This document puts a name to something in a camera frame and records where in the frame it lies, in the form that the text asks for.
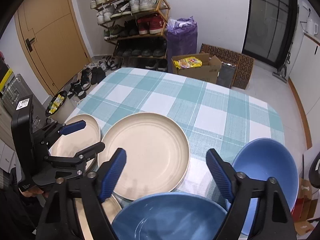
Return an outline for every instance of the door lock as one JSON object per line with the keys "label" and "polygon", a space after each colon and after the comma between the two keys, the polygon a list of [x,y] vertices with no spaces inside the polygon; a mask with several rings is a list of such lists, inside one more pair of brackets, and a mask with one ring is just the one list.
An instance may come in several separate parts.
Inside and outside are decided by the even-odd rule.
{"label": "door lock", "polygon": [[35,38],[32,38],[31,40],[26,39],[26,44],[27,44],[27,47],[28,47],[28,49],[29,49],[30,52],[33,51],[32,47],[31,47],[31,43],[32,43],[33,41],[35,41]]}

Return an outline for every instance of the door frame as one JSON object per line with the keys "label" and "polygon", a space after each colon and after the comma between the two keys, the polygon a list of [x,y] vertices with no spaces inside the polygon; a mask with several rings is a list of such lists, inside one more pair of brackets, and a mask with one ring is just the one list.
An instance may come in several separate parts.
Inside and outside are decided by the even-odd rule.
{"label": "door frame", "polygon": [[246,54],[250,57],[254,57],[255,59],[257,59],[259,61],[267,63],[268,65],[270,65],[272,67],[279,68],[279,67],[281,67],[281,65],[284,64],[284,62],[287,58],[287,54],[289,52],[291,43],[294,38],[294,30],[296,28],[296,22],[297,22],[297,17],[298,17],[297,16],[297,14],[298,14],[298,0],[289,0],[288,19],[290,19],[290,20],[287,20],[285,32],[284,32],[284,37],[283,37],[283,40],[282,40],[282,43],[280,46],[278,57],[275,62],[244,49],[245,43],[247,41],[248,30],[249,30],[251,3],[252,3],[252,0],[249,1],[248,22],[247,22],[247,29],[246,29],[245,36],[244,36],[242,53]]}
{"label": "door frame", "polygon": [[[82,45],[82,48],[84,50],[84,53],[86,55],[86,57],[88,58],[89,62],[91,62],[91,57],[90,57],[90,54],[87,50],[87,47],[84,43],[84,40],[83,40],[83,37],[82,37],[82,34],[80,32],[80,28],[79,28],[79,25],[78,25],[78,21],[76,19],[76,14],[75,14],[75,11],[74,11],[74,8],[73,8],[73,4],[72,4],[72,0],[68,0],[68,4],[69,4],[69,8],[70,8],[70,11],[71,11],[71,15],[72,15],[72,19],[73,19],[73,23],[75,25],[75,28],[76,28],[76,31],[77,31],[77,34],[78,34],[78,37],[79,37],[79,40],[80,40],[80,43]],[[45,82],[44,78],[41,76],[41,73],[38,71],[35,63],[33,62],[32,60],[32,57],[31,55],[29,54],[29,51],[27,49],[27,46],[25,44],[25,41],[23,39],[23,36],[22,36],[22,31],[21,31],[21,28],[20,28],[20,22],[19,22],[19,15],[18,15],[18,10],[15,12],[14,14],[14,22],[15,22],[15,25],[16,25],[16,30],[17,30],[17,35],[18,35],[18,38],[19,38],[19,42],[20,42],[20,45],[22,47],[22,50],[23,50],[23,53],[24,55],[26,56],[27,58],[27,61],[29,62],[29,65],[31,67],[31,69],[33,70],[34,74],[36,75],[36,77],[38,78],[40,84],[43,86],[44,90],[49,94],[51,95],[52,97],[55,96],[55,93],[53,93],[51,91],[51,89],[48,87],[47,83]]]}

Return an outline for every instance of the checkered tablecloth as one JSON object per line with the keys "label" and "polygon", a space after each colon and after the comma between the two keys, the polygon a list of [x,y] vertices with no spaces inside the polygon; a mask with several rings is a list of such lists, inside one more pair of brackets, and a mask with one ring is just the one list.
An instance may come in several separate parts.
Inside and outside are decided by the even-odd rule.
{"label": "checkered tablecloth", "polygon": [[[174,191],[205,196],[225,206],[206,166],[205,155],[214,148],[232,163],[240,149],[256,138],[284,144],[282,122],[267,103],[248,95],[179,75],[121,68],[109,74],[73,111],[96,118],[103,135],[125,116],[154,112],[173,119],[190,144],[190,164]],[[122,206],[128,200],[116,196]]]}

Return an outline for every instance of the suitcase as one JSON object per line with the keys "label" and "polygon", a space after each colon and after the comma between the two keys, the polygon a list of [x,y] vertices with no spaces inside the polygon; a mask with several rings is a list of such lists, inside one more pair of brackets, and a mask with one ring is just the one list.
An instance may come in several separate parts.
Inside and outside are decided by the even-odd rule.
{"label": "suitcase", "polygon": [[[14,111],[17,108],[17,105],[21,98],[29,96],[33,94],[31,89],[28,87],[23,77],[18,74],[12,81],[10,82],[7,89],[4,91],[2,96],[2,102],[12,116]],[[33,95],[33,122],[32,128],[33,131],[36,131],[46,125],[45,109],[40,103],[40,101]]]}

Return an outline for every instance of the purple bag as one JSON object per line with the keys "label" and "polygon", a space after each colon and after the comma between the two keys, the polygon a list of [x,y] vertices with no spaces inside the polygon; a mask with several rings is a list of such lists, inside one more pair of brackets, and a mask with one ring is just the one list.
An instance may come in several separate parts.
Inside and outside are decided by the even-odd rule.
{"label": "purple bag", "polygon": [[173,56],[196,54],[198,26],[193,16],[188,19],[169,19],[167,25],[168,72],[172,73]]}

